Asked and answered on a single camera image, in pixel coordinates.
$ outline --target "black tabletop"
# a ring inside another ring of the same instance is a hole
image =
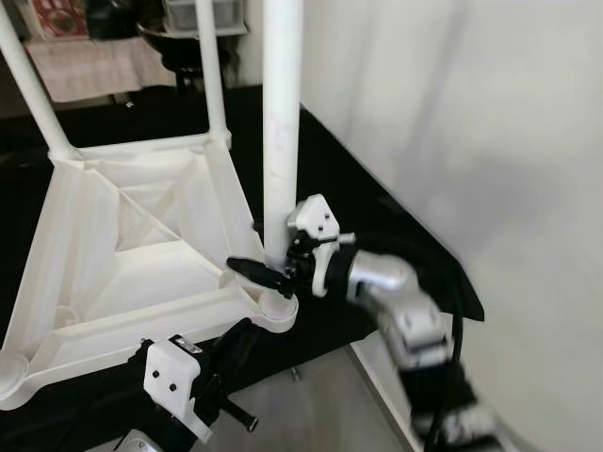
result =
[[[231,156],[255,218],[262,217],[262,94],[260,87],[227,90],[226,120],[233,134]],[[201,96],[178,97],[170,89],[143,91],[134,106],[107,105],[58,114],[77,147],[177,137],[207,130]],[[0,336],[4,336],[43,198],[52,174],[46,147],[31,118],[0,121]],[[462,288],[468,316],[483,312],[458,262],[356,162],[306,110],[301,111],[298,198],[323,194],[343,232],[390,234],[426,250]],[[447,288],[423,275],[446,309]],[[357,308],[339,299],[300,294],[295,326],[261,335],[233,390],[248,386],[375,330]],[[23,407],[0,412],[0,451],[53,450],[72,424],[64,450],[84,450],[115,438],[145,416],[151,402],[140,369],[118,368],[47,386]]]

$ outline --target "gray floor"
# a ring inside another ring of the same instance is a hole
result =
[[[223,414],[194,452],[400,452],[398,437],[346,349],[265,379],[232,399],[256,415],[253,434]],[[111,450],[109,444],[94,452]]]

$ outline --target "white pole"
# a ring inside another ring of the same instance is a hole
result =
[[[282,269],[296,202],[303,0],[264,8],[264,248],[267,265]]]
[[[230,147],[230,132],[226,128],[224,100],[220,78],[220,60],[218,42],[214,24],[212,0],[197,0],[197,26],[201,46],[201,63],[204,69],[205,99],[209,116],[209,135],[214,139],[226,140]]]
[[[50,154],[58,159],[79,159],[75,148],[69,143],[58,123],[57,115],[41,88],[40,81],[29,63],[2,1],[0,1],[0,50],[27,102],[29,111],[40,127]]]

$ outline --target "triangular base frame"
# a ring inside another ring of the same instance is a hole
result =
[[[296,300],[225,270],[229,255],[264,252],[226,145],[211,0],[197,12],[210,132],[75,149],[0,4],[2,52],[55,165],[0,351],[0,410],[124,363],[143,337],[198,342],[243,317],[274,332],[295,321]]]

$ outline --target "white backdrop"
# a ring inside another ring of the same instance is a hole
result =
[[[599,0],[307,0],[302,100],[460,258],[464,361],[549,452],[603,450]]]

